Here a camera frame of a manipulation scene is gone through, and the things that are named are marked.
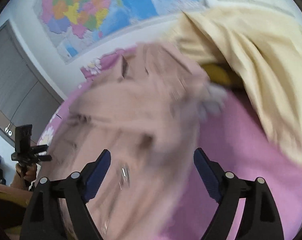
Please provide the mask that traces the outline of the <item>left hand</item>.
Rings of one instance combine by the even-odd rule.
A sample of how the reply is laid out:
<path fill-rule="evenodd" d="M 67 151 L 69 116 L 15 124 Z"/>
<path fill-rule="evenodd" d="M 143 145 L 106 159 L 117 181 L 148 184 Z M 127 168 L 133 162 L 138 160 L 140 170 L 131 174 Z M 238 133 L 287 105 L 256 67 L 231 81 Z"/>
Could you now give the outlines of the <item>left hand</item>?
<path fill-rule="evenodd" d="M 22 167 L 17 163 L 15 168 L 16 173 L 10 186 L 16 189 L 28 191 L 31 183 L 36 180 L 37 165 L 32 164 L 31 166 Z"/>

